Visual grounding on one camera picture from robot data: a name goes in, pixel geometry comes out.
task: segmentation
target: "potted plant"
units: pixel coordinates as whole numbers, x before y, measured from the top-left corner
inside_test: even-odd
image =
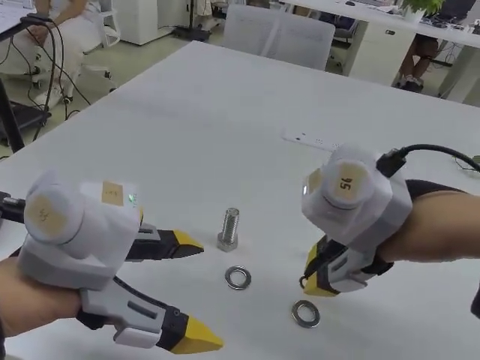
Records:
[[[403,16],[410,23],[419,23],[425,14],[437,13],[445,0],[403,0]]]

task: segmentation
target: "human hand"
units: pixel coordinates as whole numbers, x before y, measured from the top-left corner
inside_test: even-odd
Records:
[[[5,337],[75,317],[81,307],[77,291],[28,279],[20,273],[16,258],[0,261],[0,285],[0,319]]]
[[[480,258],[480,197],[452,191],[419,197],[406,223],[378,254],[388,263]]]
[[[35,43],[38,42],[40,45],[44,45],[49,34],[45,26],[32,25],[28,27],[28,30],[30,31],[28,34]]]

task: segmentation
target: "cable connector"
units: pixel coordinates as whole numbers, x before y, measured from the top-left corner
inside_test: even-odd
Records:
[[[400,170],[407,159],[405,158],[405,151],[396,148],[383,154],[380,159],[376,161],[376,169],[380,171],[386,178],[391,178]]]

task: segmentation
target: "steel washer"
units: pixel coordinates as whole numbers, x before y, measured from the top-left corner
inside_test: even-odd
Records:
[[[243,283],[234,283],[232,280],[232,274],[238,272],[245,276],[245,281]],[[244,268],[243,266],[232,266],[225,271],[225,280],[229,287],[234,290],[245,290],[247,289],[252,282],[251,273]]]
[[[303,320],[299,315],[299,310],[301,308],[307,308],[310,310],[314,316],[314,319],[312,321]],[[293,305],[292,317],[302,328],[312,329],[320,324],[320,312],[318,311],[318,308],[308,300],[300,300]]]

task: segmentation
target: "gray floor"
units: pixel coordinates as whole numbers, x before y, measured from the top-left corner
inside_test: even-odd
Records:
[[[212,44],[221,42],[221,31],[216,31],[211,37]],[[173,37],[165,37],[160,40],[153,41],[144,46],[136,46],[129,43],[119,43],[109,49],[99,50],[88,56],[88,63],[96,65],[108,65],[113,74],[114,80],[119,86],[133,79],[136,75],[141,74],[147,68],[158,63],[168,55],[174,53],[178,49],[188,44],[183,40]],[[345,55],[345,50],[336,49],[335,54],[341,60]],[[340,74],[341,68],[336,65],[336,61],[330,61],[327,65],[327,71]],[[436,68],[430,66],[429,71],[424,76],[424,93],[426,95],[435,96],[437,89],[447,73],[445,68]],[[103,96],[108,95],[109,85],[100,76],[85,75],[79,79],[78,88],[80,91],[94,103]],[[6,78],[6,87],[11,100],[18,101],[23,104],[30,104],[26,94],[29,90],[29,79],[25,78]],[[78,95],[74,95],[73,103],[68,106],[68,111],[83,110],[87,107],[87,103]],[[46,127],[41,134],[59,126],[65,119],[65,107],[59,104],[52,111],[52,118],[48,121]],[[23,132],[26,143],[32,141],[34,135],[33,130]],[[0,145],[0,157],[9,155],[10,150]]]

